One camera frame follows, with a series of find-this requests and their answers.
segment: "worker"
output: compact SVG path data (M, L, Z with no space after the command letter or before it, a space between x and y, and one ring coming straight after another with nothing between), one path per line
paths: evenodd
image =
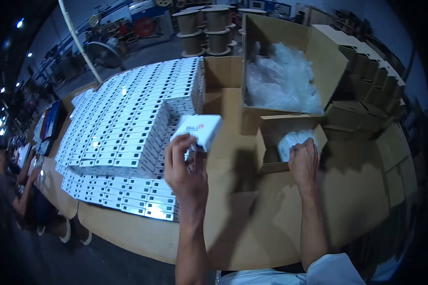
M177 285L204 284L206 281L203 224L208 176L201 155L195 155L194 167L188 171L184 153L192 144L196 144L196 138L183 134L172 140L165 150L165 180L179 202ZM300 251L306 273L291 274L273 269L236 271L221 277L219 285L365 284L346 254L329 254L319 188L315 181L319 161L320 153L312 138L290 149L288 167L302 201Z
M0 147L0 200L6 211L15 211L16 220L22 229L36 230L59 236L68 242L71 236L69 220L57 215L57 210L36 188L34 182L40 176L41 166L35 167L27 176L30 163L35 157L32 149L20 173L15 176L8 169L10 157L5 148Z

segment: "finger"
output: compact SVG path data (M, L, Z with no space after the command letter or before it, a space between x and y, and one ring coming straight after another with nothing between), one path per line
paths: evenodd
M313 138L308 138L305 142L303 142L303 146L310 146L314 144L314 139Z
M302 148L303 148L303 146L300 144L296 144L292 147L292 149L294 149L295 151L301 150Z
M176 136L165 149L165 168L173 168L173 146L179 145L182 140L186 140L190 134L181 134Z
M203 174L204 171L204 153L201 151L195 152L194 166L196 174Z
M289 162L291 162L293 159L295 159L296 153L293 147L290 148L290 158L288 159Z
M197 142L196 137L187 137L185 140L179 142L178 145L173 145L172 157L173 157L173 168L186 169L186 164L184 160L184 154L191 144Z
M173 168L173 148L171 146L172 142L170 142L170 144L167 145L165 149L165 169Z

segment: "metal pole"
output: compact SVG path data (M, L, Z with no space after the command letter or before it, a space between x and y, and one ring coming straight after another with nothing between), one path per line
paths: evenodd
M93 67L93 64L90 61L90 58L87 56L86 52L84 51L83 46L79 42L77 32L73 26L73 23L71 22L71 19L70 19L70 16L68 15L67 10L65 10L65 5L63 4L63 0L59 0L59 6L60 6L60 10L62 11L63 18L65 19L65 22L67 23L68 29L70 30L70 33L73 37L74 42L76 43L80 53L83 55L84 59L86 60L86 63L89 66L90 70L93 72L95 78L97 78L97 81L101 84L102 80L100 78L100 75L98 74L95 67Z

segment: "open cardboard box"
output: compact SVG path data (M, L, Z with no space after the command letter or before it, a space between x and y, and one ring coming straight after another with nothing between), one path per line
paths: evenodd
M254 58L256 42L260 43L259 54L263 56L269 55L268 52L273 43L283 43L289 48L303 51L307 60L312 62L312 71L314 73L312 83L318 88L322 108L325 109L349 62L338 50L336 43L312 26L302 26L289 21L255 14L244 15L243 28L245 29L245 34L243 35L245 60L243 62L242 103L247 102L249 95L245 85L245 75L247 63ZM241 134L255 135L260 123L260 116L299 112L244 106L242 113Z
M256 163L259 173L266 174L288 170L288 162L282 162L277 151L279 142L287 133L305 129L314 130L314 140L319 146L319 151L322 151L327 143L325 133L320 126L322 118L322 115L310 114L260 117L260 127L255 137L257 142Z

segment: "wooden spool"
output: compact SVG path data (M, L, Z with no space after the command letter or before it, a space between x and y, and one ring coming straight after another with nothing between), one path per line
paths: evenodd
M211 55L225 55L229 53L230 48L227 45L231 42L230 29L225 28L223 31L209 32L207 29L204 31L208 35L208 54Z
M249 9L249 8L241 8L238 11L243 12L243 14L257 14L257 15L265 15L267 12L258 9Z
M225 30L228 8L207 8L201 11L206 15L206 28L209 32Z
M188 10L172 15L177 17L177 24L182 35L191 35L198 31L198 12L198 10Z
M229 47L234 47L238 44L237 41L234 40L234 27L236 27L236 24L231 24L230 26L227 26L227 28L230 29L230 43L228 44Z
M201 48L202 41L204 40L202 30L198 30L191 35L181 35L181 33L178 33L176 36L183 39L184 51L181 54L183 57L197 57L204 53L204 50Z
M231 14L233 13L233 8L236 8L234 6L230 5L211 5L211 8L228 8L227 15L225 16L225 25L230 26L231 25Z

